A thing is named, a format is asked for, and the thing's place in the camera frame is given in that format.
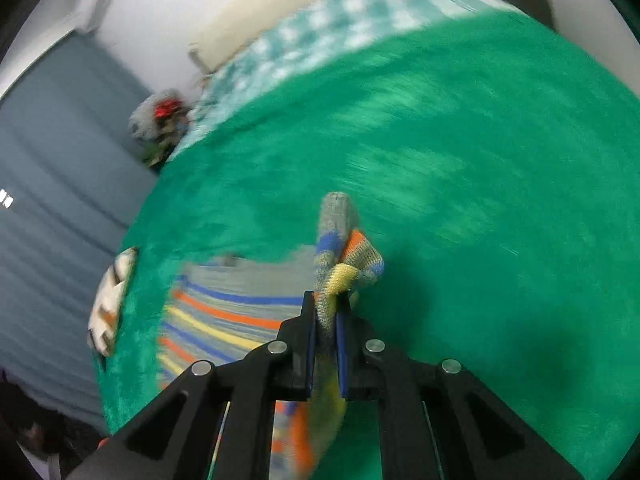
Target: green fuzzy bedspread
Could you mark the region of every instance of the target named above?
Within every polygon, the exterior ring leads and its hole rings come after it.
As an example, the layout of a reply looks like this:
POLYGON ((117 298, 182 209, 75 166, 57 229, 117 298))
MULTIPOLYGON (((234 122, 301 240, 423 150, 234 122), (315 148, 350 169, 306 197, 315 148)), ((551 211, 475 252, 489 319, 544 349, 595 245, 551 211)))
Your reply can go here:
MULTIPOLYGON (((115 431, 157 393, 185 260, 277 261, 347 192, 386 261, 359 311, 415 359, 459 359, 587 479, 640 430, 640 107, 585 53, 496 12, 385 40, 242 108, 169 163, 100 372, 115 431)), ((352 404, 315 478, 380 478, 352 404)))

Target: teal checkered fabric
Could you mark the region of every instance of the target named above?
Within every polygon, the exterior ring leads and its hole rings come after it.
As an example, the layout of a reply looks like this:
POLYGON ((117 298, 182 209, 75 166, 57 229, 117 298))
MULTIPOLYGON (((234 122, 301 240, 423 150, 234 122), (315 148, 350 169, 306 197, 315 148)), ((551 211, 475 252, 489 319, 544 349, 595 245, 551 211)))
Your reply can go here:
POLYGON ((172 158, 287 78, 375 41, 495 9, 501 0, 317 0, 281 20, 211 75, 172 158))

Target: red object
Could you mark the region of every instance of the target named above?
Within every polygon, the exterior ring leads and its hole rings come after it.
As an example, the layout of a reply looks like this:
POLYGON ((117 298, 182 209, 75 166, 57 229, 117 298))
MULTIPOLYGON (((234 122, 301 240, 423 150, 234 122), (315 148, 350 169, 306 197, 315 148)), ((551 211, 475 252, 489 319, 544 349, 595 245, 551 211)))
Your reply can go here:
POLYGON ((156 103, 156 107, 154 108, 154 119, 156 121, 158 119, 167 119, 175 114, 180 108, 182 108, 182 101, 180 101, 180 99, 163 99, 156 103))

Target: striped towel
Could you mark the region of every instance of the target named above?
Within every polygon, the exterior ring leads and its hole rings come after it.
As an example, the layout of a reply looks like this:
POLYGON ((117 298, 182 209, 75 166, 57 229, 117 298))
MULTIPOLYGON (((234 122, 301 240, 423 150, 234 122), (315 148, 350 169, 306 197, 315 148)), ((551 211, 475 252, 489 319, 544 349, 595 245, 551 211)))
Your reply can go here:
MULTIPOLYGON (((346 195, 325 197, 317 247, 302 247, 284 263, 219 258, 186 264, 164 308, 158 341, 160 386, 194 361, 224 365, 276 339, 280 324, 300 314, 306 290, 316 291, 321 331, 330 332, 335 295, 352 282, 373 282, 383 269, 380 255, 355 228, 357 220, 341 218, 352 210, 346 195)), ((324 341, 309 402, 276 402, 270 480, 308 478, 340 427, 345 402, 330 351, 332 339, 324 341)))

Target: gray door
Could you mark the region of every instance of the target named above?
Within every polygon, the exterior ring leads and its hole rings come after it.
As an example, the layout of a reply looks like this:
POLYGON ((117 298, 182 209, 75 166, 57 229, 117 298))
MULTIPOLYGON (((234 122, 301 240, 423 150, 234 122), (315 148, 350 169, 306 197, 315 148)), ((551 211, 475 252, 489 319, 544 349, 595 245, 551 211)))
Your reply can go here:
POLYGON ((72 34, 0 104, 0 367, 41 404, 96 426, 86 346, 95 289, 156 177, 127 121, 149 92, 72 34))

